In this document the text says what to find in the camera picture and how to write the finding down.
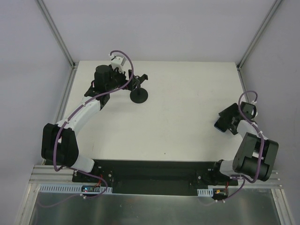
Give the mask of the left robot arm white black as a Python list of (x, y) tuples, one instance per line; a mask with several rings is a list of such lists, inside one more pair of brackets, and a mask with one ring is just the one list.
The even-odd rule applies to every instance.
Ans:
[(44, 126), (42, 158), (57, 165), (83, 171), (82, 175), (88, 182), (95, 182), (99, 177), (95, 161), (80, 154), (76, 136), (89, 119), (103, 109), (114, 90), (132, 90), (130, 85), (123, 66), (97, 66), (94, 80), (78, 107), (56, 124), (48, 123)]

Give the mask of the black phone stand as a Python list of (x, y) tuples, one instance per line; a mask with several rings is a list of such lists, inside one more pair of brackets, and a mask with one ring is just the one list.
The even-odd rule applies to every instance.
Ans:
[(141, 104), (148, 99), (148, 92), (146, 89), (141, 87), (141, 84), (148, 80), (148, 76), (143, 74), (142, 76), (135, 76), (129, 83), (130, 99), (132, 102)]

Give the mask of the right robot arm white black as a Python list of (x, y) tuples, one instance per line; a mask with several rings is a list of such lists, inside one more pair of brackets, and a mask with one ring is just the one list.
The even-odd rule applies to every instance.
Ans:
[(279, 144), (263, 135), (254, 118), (256, 106), (250, 103), (234, 103), (221, 111), (214, 127), (240, 135), (242, 142), (233, 160), (219, 160), (215, 163), (211, 180), (222, 185), (228, 177), (243, 177), (250, 183), (267, 181), (271, 176)]

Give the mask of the blue black smartphone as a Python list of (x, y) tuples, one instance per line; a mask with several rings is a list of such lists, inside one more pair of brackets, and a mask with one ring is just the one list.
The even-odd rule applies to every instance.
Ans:
[(223, 133), (227, 130), (233, 132), (233, 121), (234, 117), (219, 117), (218, 120), (215, 122), (214, 127)]

